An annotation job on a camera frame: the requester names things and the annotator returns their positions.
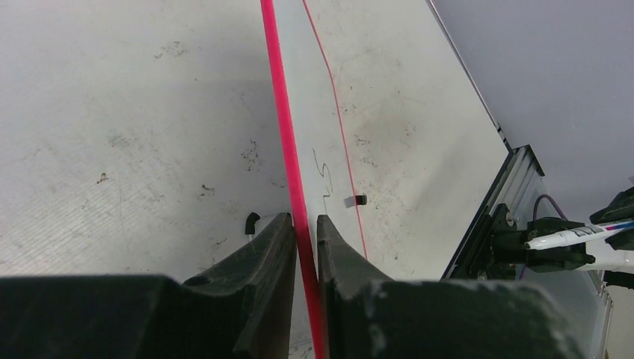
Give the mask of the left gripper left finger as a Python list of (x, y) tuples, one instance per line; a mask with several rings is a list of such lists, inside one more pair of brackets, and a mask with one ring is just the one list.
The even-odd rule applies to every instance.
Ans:
[(286, 358), (292, 217), (183, 283), (163, 275), (4, 277), (3, 358)]

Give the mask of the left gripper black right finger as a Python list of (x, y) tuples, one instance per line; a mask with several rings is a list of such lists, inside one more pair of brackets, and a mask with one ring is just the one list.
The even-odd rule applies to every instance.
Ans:
[(316, 221), (326, 358), (582, 358), (543, 290), (513, 281), (393, 280)]

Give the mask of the pink-framed whiteboard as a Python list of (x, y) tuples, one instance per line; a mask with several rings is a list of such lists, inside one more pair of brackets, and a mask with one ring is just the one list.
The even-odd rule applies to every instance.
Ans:
[(262, 1), (280, 139), (316, 358), (328, 358), (317, 221), (362, 257), (366, 241), (332, 72), (307, 1)]

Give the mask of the black whiteboard marker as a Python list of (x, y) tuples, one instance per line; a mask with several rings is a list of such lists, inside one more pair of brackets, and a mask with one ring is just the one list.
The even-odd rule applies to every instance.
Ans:
[(524, 244), (525, 249), (546, 250), (578, 245), (593, 240), (608, 239), (617, 233), (633, 228), (633, 220), (592, 224), (535, 237)]

